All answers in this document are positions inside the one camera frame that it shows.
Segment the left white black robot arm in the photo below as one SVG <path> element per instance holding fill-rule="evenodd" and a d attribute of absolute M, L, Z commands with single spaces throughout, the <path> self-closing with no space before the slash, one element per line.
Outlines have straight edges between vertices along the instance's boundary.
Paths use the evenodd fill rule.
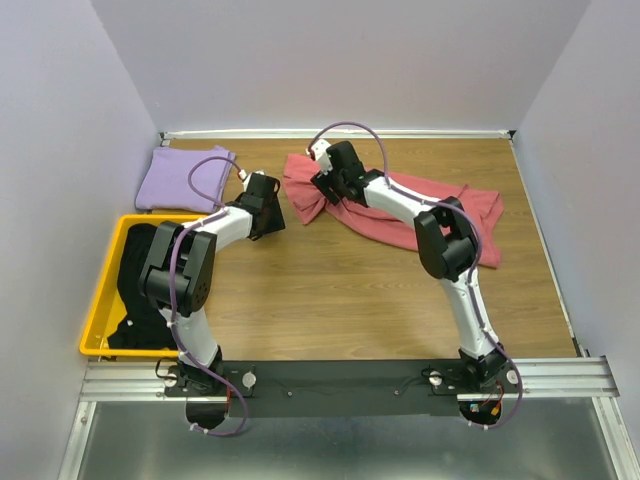
<path fill-rule="evenodd" d="M 221 347 L 205 312 L 215 256 L 234 242 L 285 229 L 279 190 L 278 179 L 252 172 L 241 194 L 215 213 L 182 224 L 165 221 L 155 231 L 138 287 L 166 320 L 177 346 L 170 378 L 180 392 L 215 396 L 228 388 Z"/>

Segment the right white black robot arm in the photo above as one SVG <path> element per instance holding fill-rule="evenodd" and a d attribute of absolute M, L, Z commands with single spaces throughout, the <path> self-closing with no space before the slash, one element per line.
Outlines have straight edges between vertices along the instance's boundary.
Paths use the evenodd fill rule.
<path fill-rule="evenodd" d="M 462 384 L 480 392 L 496 382 L 508 358 L 479 287 L 481 235 L 461 202 L 452 196 L 439 199 L 420 194 L 386 172 L 367 170 L 348 141 L 316 140 L 307 152 L 319 168 L 312 184 L 330 203 L 349 200 L 413 228 L 421 265 L 440 282 L 454 314 Z"/>

